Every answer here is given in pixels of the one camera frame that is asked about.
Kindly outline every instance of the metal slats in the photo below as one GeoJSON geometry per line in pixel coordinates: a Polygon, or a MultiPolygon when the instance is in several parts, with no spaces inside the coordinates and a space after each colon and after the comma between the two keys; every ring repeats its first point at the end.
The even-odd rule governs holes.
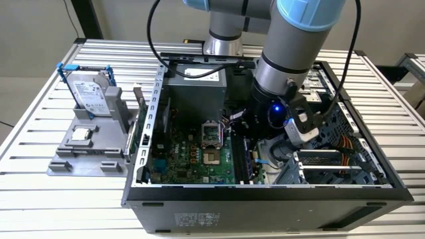
{"type": "MultiPolygon", "coordinates": [[[[198,44],[161,43],[156,48],[160,52],[201,53],[198,44]]],[[[246,46],[244,54],[258,57],[261,49],[246,46]]],[[[77,52],[68,54],[73,58],[69,62],[86,66],[110,64],[122,98],[130,108],[136,107],[132,89],[141,87],[149,96],[156,73],[157,61],[146,43],[88,40],[77,52]]],[[[329,62],[338,78],[345,57],[346,51],[333,50],[322,50],[317,57],[317,60],[329,62]]],[[[423,126],[365,57],[353,55],[345,89],[415,202],[349,233],[327,233],[327,236],[395,239],[409,233],[411,239],[423,238],[423,126]]],[[[54,74],[42,90],[41,97],[32,104],[33,109],[20,120],[21,125],[13,129],[14,136],[9,136],[1,146],[6,148],[5,153],[1,154],[0,150],[0,171],[5,172],[0,175],[0,238],[145,237],[132,210],[120,206],[124,178],[48,177],[42,174],[73,118],[73,100],[54,74]]],[[[197,235],[200,238],[230,236],[197,235]]],[[[317,235],[269,233],[237,236],[314,238],[317,235]]]]}

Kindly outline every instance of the small chip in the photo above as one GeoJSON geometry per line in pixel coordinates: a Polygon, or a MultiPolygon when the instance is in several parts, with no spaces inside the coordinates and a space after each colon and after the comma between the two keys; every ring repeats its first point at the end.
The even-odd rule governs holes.
{"type": "Polygon", "coordinates": [[[73,141],[84,141],[89,138],[90,130],[88,128],[76,128],[70,140],[73,141]]]}
{"type": "Polygon", "coordinates": [[[177,171],[177,177],[185,178],[186,177],[186,172],[185,171],[177,171]]]}

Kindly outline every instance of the white label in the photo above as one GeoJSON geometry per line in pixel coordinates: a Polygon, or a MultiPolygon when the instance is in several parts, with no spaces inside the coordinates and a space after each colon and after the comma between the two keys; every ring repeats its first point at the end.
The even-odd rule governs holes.
{"type": "Polygon", "coordinates": [[[93,115],[110,115],[101,87],[94,82],[73,81],[85,109],[93,115]]]}
{"type": "Polygon", "coordinates": [[[217,226],[220,213],[174,213],[178,227],[213,227],[217,226]]]}
{"type": "MultiPolygon", "coordinates": [[[[194,68],[188,68],[185,69],[185,74],[189,76],[198,76],[206,72],[212,71],[212,69],[194,69],[194,68]]],[[[190,78],[184,78],[186,81],[220,81],[218,79],[218,72],[212,73],[210,75],[197,78],[197,79],[190,79],[190,78]]]]}

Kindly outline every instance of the motherboard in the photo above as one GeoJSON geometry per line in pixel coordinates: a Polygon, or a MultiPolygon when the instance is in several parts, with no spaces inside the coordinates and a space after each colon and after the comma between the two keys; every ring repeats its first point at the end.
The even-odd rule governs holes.
{"type": "MultiPolygon", "coordinates": [[[[216,134],[212,124],[204,126],[205,130],[172,129],[169,151],[153,161],[152,183],[236,183],[230,129],[220,130],[218,126],[218,134],[216,134]],[[221,141],[222,144],[220,146],[217,144],[206,145],[205,139],[221,141]]],[[[254,168],[254,171],[253,183],[261,184],[264,183],[264,171],[260,165],[254,168]]]]}

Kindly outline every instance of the wall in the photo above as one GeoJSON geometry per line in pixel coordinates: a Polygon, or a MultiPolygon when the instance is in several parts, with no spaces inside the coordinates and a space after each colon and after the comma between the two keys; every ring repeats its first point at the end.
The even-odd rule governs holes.
{"type": "MultiPolygon", "coordinates": [[[[45,77],[0,77],[0,121],[16,125],[45,81],[45,77]]],[[[10,130],[0,123],[0,144],[10,130]]]]}
{"type": "Polygon", "coordinates": [[[62,0],[1,0],[0,32],[0,76],[48,77],[76,38],[62,0]]]}
{"type": "MultiPolygon", "coordinates": [[[[116,40],[145,41],[145,24],[153,0],[94,0],[105,36],[116,40]]],[[[405,52],[425,52],[423,0],[362,0],[362,23],[355,49],[363,50],[375,64],[394,64],[405,52]]],[[[355,20],[354,0],[346,0],[341,20],[323,48],[346,50],[355,20]]],[[[209,14],[185,7],[181,0],[162,0],[153,20],[153,39],[181,42],[205,39],[209,14]]],[[[244,43],[261,45],[264,36],[244,34],[244,43]]]]}

